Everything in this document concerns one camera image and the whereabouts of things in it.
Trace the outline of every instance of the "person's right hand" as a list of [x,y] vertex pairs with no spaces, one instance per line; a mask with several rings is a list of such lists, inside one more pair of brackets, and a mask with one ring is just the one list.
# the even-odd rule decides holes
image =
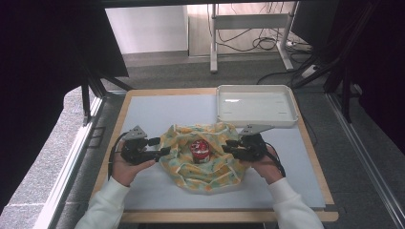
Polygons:
[[[124,141],[121,140],[117,146],[117,150],[119,152],[121,152],[123,145]],[[118,183],[129,187],[131,182],[134,181],[137,173],[151,167],[154,164],[155,160],[149,160],[139,165],[132,165],[122,158],[121,153],[115,153],[112,176]]]
[[[267,146],[267,150],[269,153],[277,156],[273,148]],[[255,169],[257,173],[266,180],[267,184],[274,183],[275,181],[283,178],[276,164],[268,156],[264,156],[261,160],[255,162],[240,162],[246,167],[252,167]]]

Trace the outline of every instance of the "red can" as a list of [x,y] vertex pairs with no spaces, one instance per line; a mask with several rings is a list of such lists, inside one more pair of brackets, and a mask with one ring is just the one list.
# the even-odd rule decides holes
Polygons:
[[196,140],[190,145],[191,154],[193,154],[194,163],[201,164],[209,161],[209,144],[205,140]]

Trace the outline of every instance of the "plastic container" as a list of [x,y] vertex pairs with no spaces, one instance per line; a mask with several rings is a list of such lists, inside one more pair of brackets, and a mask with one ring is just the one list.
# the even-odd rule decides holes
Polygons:
[[298,120],[293,94],[285,85],[222,85],[217,88],[217,118],[236,127],[266,124],[287,128]]

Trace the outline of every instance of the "wire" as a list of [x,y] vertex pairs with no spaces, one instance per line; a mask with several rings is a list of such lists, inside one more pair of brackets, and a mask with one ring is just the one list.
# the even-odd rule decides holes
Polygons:
[[294,58],[294,55],[296,55],[296,54],[304,54],[304,53],[294,52],[289,56],[289,59],[294,61],[295,63],[303,64],[305,61],[298,61],[297,59]]
[[261,78],[256,82],[256,85],[260,85],[260,82],[261,82],[262,80],[264,80],[264,79],[266,79],[266,78],[268,78],[268,77],[271,77],[271,76],[273,76],[273,75],[276,75],[276,74],[295,73],[295,72],[297,72],[297,71],[298,71],[298,70],[290,71],[290,72],[269,73],[269,74],[267,74],[267,75],[261,77]]
[[281,164],[281,160],[280,160],[280,158],[279,158],[279,156],[278,156],[278,154],[277,154],[276,149],[275,149],[270,143],[265,142],[265,144],[266,144],[267,146],[271,147],[271,149],[273,149],[274,153],[276,154],[276,155],[274,156],[271,152],[269,152],[268,150],[266,150],[266,156],[268,156],[268,157],[274,162],[274,164],[276,165],[277,169],[279,169],[280,174],[281,174],[283,177],[286,177],[286,170],[284,169],[283,165]]
[[235,9],[233,9],[233,3],[230,4],[230,8],[232,8],[232,10],[235,12],[235,14],[238,14]]
[[208,15],[208,29],[209,29],[209,34],[211,35],[211,37],[212,37],[212,31],[211,31],[211,22],[209,21],[209,5],[207,4],[206,5],[206,14]]
[[230,38],[230,39],[227,39],[227,40],[223,40],[223,39],[221,38],[221,33],[220,33],[220,31],[218,31],[218,35],[219,35],[219,37],[220,37],[220,40],[221,40],[222,42],[226,43],[226,42],[228,42],[228,41],[231,41],[231,40],[234,40],[234,39],[240,37],[241,35],[247,33],[248,31],[251,31],[251,30],[252,30],[252,29],[248,29],[248,30],[246,30],[246,31],[244,31],[244,32],[242,32],[242,33],[240,33],[240,34],[238,34],[238,35],[236,35],[236,36],[234,36],[234,37],[232,37],[232,38]]
[[[270,48],[264,48],[261,45],[264,42],[270,42],[273,44],[273,46],[271,46]],[[276,46],[276,40],[274,38],[270,38],[270,37],[260,37],[259,36],[259,38],[256,38],[252,41],[252,46],[256,47],[256,48],[260,47],[261,50],[270,51]]]
[[117,138],[116,143],[114,143],[113,148],[111,148],[110,157],[108,158],[108,176],[107,176],[108,179],[110,179],[110,176],[113,174],[114,154],[115,154],[115,152],[116,152],[117,145],[118,145],[119,141],[120,141],[126,134],[128,134],[128,132],[125,132],[125,133],[121,134],[121,135]]
[[293,74],[287,83],[287,85],[291,88],[294,88],[294,79],[301,76],[302,73],[309,67],[311,66],[317,59],[319,58],[318,55],[312,54],[304,63],[300,66],[300,68],[297,70],[297,73]]
[[262,12],[262,10],[267,6],[268,3],[265,3],[265,5],[260,9],[259,14]]
[[[298,96],[295,96],[295,95],[294,95],[294,97],[295,97],[295,101],[297,102],[297,106],[298,106],[298,107],[301,107],[301,106],[300,106],[300,100],[299,100]],[[312,126],[310,125],[309,121],[308,121],[307,118],[304,116],[304,114],[302,113],[302,111],[300,111],[300,112],[301,112],[301,117],[303,117],[304,123],[307,124],[307,126],[309,127],[310,131],[311,131],[312,134],[313,134],[314,140],[313,140],[312,145],[313,145],[313,146],[316,146],[316,145],[318,144],[318,136],[316,135],[316,132],[313,130]]]
[[271,49],[273,49],[273,48],[275,47],[275,43],[274,43],[274,45],[273,45],[271,48],[263,48],[263,47],[261,46],[261,43],[262,43],[262,42],[268,42],[268,40],[270,40],[270,39],[272,39],[272,38],[266,38],[266,39],[264,39],[264,38],[262,38],[262,39],[256,38],[256,39],[253,40],[253,43],[254,43],[255,41],[259,41],[259,42],[257,43],[257,45],[254,45],[254,44],[253,44],[253,47],[252,47],[251,49],[247,49],[247,50],[239,50],[239,49],[233,48],[233,47],[231,47],[231,46],[228,46],[228,45],[226,45],[226,44],[222,44],[222,43],[218,43],[218,42],[217,42],[217,44],[220,45],[220,46],[228,47],[229,49],[232,49],[232,50],[238,51],[238,52],[249,52],[249,51],[252,51],[252,50],[255,50],[255,49],[259,49],[259,50],[262,49],[262,50],[270,51]]

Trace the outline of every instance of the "gray carpet floor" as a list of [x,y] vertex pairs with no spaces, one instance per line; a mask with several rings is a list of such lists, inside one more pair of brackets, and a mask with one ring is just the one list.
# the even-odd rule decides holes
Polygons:
[[[148,61],[139,61],[139,59],[133,60],[130,56],[126,56],[130,77],[121,77],[120,80],[137,89],[218,87],[230,84],[256,84],[262,76],[268,73],[285,70],[276,54],[220,58],[217,74],[209,72],[209,63],[206,58],[183,59],[181,63],[174,63],[170,58],[158,60],[150,58],[150,56],[148,58]],[[290,74],[277,74],[266,78],[261,83],[288,84],[289,81]],[[321,77],[302,89],[294,91],[339,212],[338,221],[324,225],[326,228],[395,228],[387,208],[373,187],[329,101],[322,92],[324,81],[325,77]],[[108,81],[104,81],[104,84],[110,93],[104,98],[102,111],[96,118],[92,137],[88,139],[85,152],[78,160],[65,195],[57,209],[52,228],[73,228],[88,207],[98,169],[107,151],[107,144],[124,99],[124,94],[115,93],[121,91],[119,87]],[[60,129],[55,127],[55,131],[59,132],[59,134],[55,133],[56,138],[62,130],[65,135],[70,137],[63,141],[68,145],[75,137],[75,128],[66,131],[64,127],[77,126],[78,128],[80,124],[77,123],[80,122],[77,121],[82,120],[79,114],[74,114],[77,109],[81,109],[78,105],[81,102],[80,97],[73,94],[72,97],[67,96],[68,100],[69,98],[74,102],[70,106],[65,106],[68,115],[61,116]],[[351,101],[351,117],[353,126],[370,151],[380,173],[403,206],[405,203],[405,180],[402,178],[405,172],[404,155],[367,116],[358,104],[357,98],[352,98]],[[56,146],[59,144],[50,142],[51,149],[43,153],[43,157],[46,159],[38,159],[38,164],[32,166],[25,183],[23,182],[20,186],[11,200],[11,204],[1,216],[0,228],[32,228],[47,194],[52,188],[55,174],[63,162],[55,162],[54,165],[49,163],[55,161],[53,157],[58,157],[57,160],[63,161],[63,155],[66,155],[66,151],[69,150],[69,146],[58,149]],[[54,152],[59,152],[62,156],[50,156]],[[188,226],[190,225],[121,224],[119,228],[188,228]],[[193,228],[263,228],[258,224],[194,226]],[[272,223],[266,224],[266,228],[274,227],[275,225]]]

